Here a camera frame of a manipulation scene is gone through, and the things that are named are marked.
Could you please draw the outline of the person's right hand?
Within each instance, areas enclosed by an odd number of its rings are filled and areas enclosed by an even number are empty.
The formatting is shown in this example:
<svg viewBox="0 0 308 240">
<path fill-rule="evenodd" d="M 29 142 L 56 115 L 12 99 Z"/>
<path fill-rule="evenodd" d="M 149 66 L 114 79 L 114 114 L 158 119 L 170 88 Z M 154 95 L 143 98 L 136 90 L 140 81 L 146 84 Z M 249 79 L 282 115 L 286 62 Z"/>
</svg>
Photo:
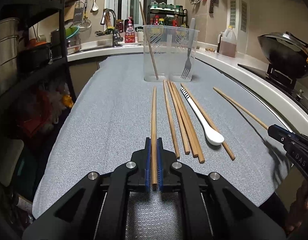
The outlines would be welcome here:
<svg viewBox="0 0 308 240">
<path fill-rule="evenodd" d="M 296 231 L 308 216 L 308 181 L 304 180 L 296 192 L 296 200 L 290 205 L 286 220 L 288 233 Z"/>
</svg>

